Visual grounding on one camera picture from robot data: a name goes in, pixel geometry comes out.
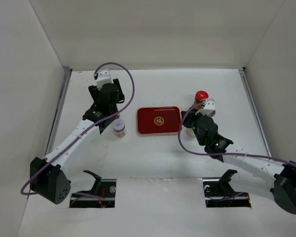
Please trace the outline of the small black dome cap bottle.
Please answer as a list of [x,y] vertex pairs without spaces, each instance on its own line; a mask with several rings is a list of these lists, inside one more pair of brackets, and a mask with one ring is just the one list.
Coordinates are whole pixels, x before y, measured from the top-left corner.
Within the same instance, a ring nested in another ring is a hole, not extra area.
[[195,134],[194,134],[194,131],[193,131],[192,128],[187,128],[187,129],[186,129],[186,133],[187,133],[187,135],[190,136],[190,137],[195,137]]

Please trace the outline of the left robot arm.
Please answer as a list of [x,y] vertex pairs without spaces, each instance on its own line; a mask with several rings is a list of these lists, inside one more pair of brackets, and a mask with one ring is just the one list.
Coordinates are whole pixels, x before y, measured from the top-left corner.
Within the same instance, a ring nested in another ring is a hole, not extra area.
[[54,204],[60,204],[73,188],[67,174],[74,160],[117,117],[117,105],[125,101],[118,79],[106,79],[88,88],[93,104],[74,131],[44,158],[30,164],[30,189]]

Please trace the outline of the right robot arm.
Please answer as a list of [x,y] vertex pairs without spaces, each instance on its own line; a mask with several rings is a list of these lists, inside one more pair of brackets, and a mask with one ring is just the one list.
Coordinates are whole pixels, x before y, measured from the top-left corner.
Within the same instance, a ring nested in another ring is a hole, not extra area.
[[251,154],[218,133],[214,120],[195,109],[182,111],[179,127],[191,129],[202,156],[234,166],[212,187],[222,202],[251,193],[274,201],[281,209],[296,215],[296,162]]

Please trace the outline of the red lid chili jar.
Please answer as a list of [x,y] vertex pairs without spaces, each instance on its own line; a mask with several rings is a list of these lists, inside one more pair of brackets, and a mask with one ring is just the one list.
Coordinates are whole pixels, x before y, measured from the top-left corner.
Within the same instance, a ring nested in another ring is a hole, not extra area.
[[195,105],[205,101],[208,98],[209,98],[209,95],[206,91],[199,90],[195,94],[193,105],[195,106]]

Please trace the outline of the small spice jar white lid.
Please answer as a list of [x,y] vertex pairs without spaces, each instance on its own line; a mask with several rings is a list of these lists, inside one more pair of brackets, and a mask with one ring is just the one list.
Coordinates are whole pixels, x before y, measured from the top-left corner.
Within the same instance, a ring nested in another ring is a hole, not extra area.
[[122,119],[115,119],[112,122],[112,128],[117,137],[124,137],[126,135],[125,123]]

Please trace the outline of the red rectangular tray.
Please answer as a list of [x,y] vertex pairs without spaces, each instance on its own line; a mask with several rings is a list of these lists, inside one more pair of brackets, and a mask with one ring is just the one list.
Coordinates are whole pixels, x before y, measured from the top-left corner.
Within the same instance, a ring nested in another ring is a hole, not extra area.
[[178,107],[146,107],[137,111],[137,131],[141,135],[177,134],[180,123]]

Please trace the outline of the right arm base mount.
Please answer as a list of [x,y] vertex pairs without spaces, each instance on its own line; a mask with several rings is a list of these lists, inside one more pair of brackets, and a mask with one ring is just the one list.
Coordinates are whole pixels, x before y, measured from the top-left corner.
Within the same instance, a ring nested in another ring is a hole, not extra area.
[[251,208],[248,193],[236,192],[230,186],[231,178],[236,173],[236,170],[229,169],[221,177],[203,178],[202,182],[207,208]]

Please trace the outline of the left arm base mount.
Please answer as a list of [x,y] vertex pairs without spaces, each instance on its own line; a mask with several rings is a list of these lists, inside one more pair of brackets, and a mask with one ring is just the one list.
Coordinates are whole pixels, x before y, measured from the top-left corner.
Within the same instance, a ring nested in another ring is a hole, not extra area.
[[115,208],[116,179],[102,179],[90,170],[84,173],[92,176],[91,180],[78,181],[84,189],[73,191],[69,208]]

